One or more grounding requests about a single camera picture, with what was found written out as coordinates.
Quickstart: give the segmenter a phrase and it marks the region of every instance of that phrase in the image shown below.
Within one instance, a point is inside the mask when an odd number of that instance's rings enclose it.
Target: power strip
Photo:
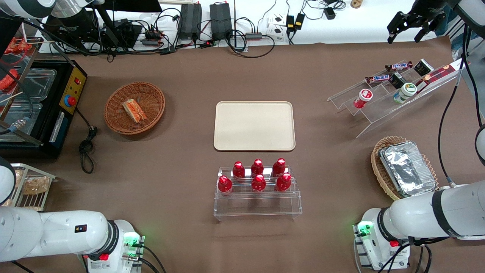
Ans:
[[[192,4],[193,0],[158,0],[160,4]]]

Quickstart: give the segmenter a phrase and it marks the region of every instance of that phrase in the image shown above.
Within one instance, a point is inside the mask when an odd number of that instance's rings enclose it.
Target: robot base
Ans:
[[[119,236],[115,249],[106,261],[93,261],[87,259],[89,273],[130,273],[136,262],[124,260],[123,254],[136,254],[136,247],[126,246],[126,243],[140,243],[140,235],[135,232],[133,226],[125,220],[115,220],[118,226]]]
[[[367,233],[366,236],[356,238],[357,242],[359,239],[362,240],[362,245],[365,251],[365,256],[367,256],[369,262],[371,263],[372,269],[378,271],[382,266],[396,253],[399,249],[398,246],[391,247],[390,243],[382,236],[377,218],[381,209],[371,208],[364,216],[362,216],[362,221],[357,225],[354,225],[355,236],[364,232]],[[409,247],[404,248],[394,259],[392,264],[392,269],[405,269],[408,267],[409,258]],[[389,269],[390,263],[385,266],[385,270]]]

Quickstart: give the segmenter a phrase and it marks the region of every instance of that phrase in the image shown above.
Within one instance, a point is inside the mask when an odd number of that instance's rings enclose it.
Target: white table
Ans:
[[[202,4],[202,21],[210,19],[209,5],[216,0],[201,0]],[[258,24],[258,20],[262,17],[265,11],[267,11],[274,3],[273,0],[230,0],[229,6],[231,9],[231,17],[240,18],[248,17]],[[376,43],[387,42],[388,31],[387,25],[398,11],[408,12],[412,6],[414,0],[364,0],[362,6],[359,9],[354,9],[350,6],[350,0],[345,0],[347,7],[342,11],[335,11],[336,17],[334,20],[327,20],[325,15],[318,20],[309,20],[305,18],[302,29],[299,30],[294,38],[295,44],[314,44],[314,43],[327,43],[327,44],[339,44],[339,43]],[[290,4],[290,15],[296,15],[300,12],[303,0],[288,0]],[[322,7],[317,1],[309,1],[312,6]],[[180,9],[180,5],[174,4],[161,4],[163,9],[169,7],[175,7]],[[276,0],[274,8],[268,12],[286,14],[288,12],[288,6],[285,0]],[[304,13],[310,18],[319,18],[322,15],[321,10],[312,9],[308,5],[304,9]],[[168,10],[164,14],[176,15],[176,10]],[[268,14],[259,24],[259,31],[263,34],[266,33],[268,26]],[[129,20],[144,19],[149,23],[154,23],[158,14],[142,14],[142,13],[130,13],[130,12],[115,12],[114,18],[116,20],[127,18]],[[176,23],[172,21],[171,17],[163,17],[159,20],[158,26],[160,30],[163,30],[166,35],[169,36],[170,41],[174,43],[175,35],[177,33]],[[242,32],[250,32],[251,28],[247,21],[239,20],[237,29]],[[407,42],[414,41],[414,36],[420,29],[410,29],[399,34],[395,42]],[[210,34],[210,24],[204,31]],[[435,38],[436,35],[431,32],[422,40]],[[209,36],[202,34],[201,39],[208,40]],[[272,42],[269,39],[263,39],[260,41],[249,41],[249,46],[271,45]],[[288,44],[288,40],[277,41],[276,44]],[[227,46],[225,42],[221,42],[218,46]],[[151,47],[145,47],[141,45],[141,42],[137,42],[134,46],[136,50],[149,50]],[[41,47],[40,52],[49,53],[49,45],[44,44]]]

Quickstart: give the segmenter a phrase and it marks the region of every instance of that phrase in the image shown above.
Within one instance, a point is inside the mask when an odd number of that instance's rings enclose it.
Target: aluminum foil container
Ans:
[[[379,156],[402,197],[437,189],[438,185],[414,142],[384,147],[379,150]]]

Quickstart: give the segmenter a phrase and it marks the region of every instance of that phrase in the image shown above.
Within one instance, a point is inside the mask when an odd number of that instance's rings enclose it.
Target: acrylic shelf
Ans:
[[[419,80],[423,78],[413,68],[408,70],[401,70],[398,72],[403,78],[406,79],[408,83],[416,84]],[[394,71],[388,72],[386,70],[383,70],[379,73],[374,74],[373,76],[393,73]],[[416,105],[417,102],[423,102],[427,100],[429,98],[429,96],[427,96],[428,94],[436,90],[438,87],[456,78],[457,74],[458,71],[448,75],[446,79],[443,79],[443,81],[441,81],[438,85],[431,88],[425,88],[422,92],[409,98],[403,104],[399,104],[394,101],[393,96],[398,92],[398,90],[396,90],[396,88],[392,86],[389,81],[378,84],[368,84],[366,81],[362,81],[338,94],[331,96],[330,98],[328,98],[327,101],[332,102],[337,109],[343,109],[345,107],[353,116],[359,113],[363,114],[369,125],[362,132],[360,132],[360,134],[357,135],[357,137],[359,137],[362,134],[367,133],[372,129],[375,129],[378,126],[386,123],[397,114],[407,110],[413,105]],[[373,97],[372,100],[366,103],[363,108],[357,109],[354,107],[354,100],[357,98],[359,91],[364,88],[371,90]]]
[[[251,187],[251,167],[244,167],[245,178],[232,176],[232,167],[221,167],[216,179],[214,193],[214,217],[222,221],[230,216],[248,215],[292,215],[295,219],[302,214],[301,194],[296,179],[287,166],[287,172],[291,174],[291,186],[287,191],[275,191],[277,178],[271,177],[272,166],[265,166],[263,176],[266,180],[266,188],[263,192],[253,192]],[[222,193],[217,188],[217,181],[221,175],[227,176],[232,181],[233,191]]]

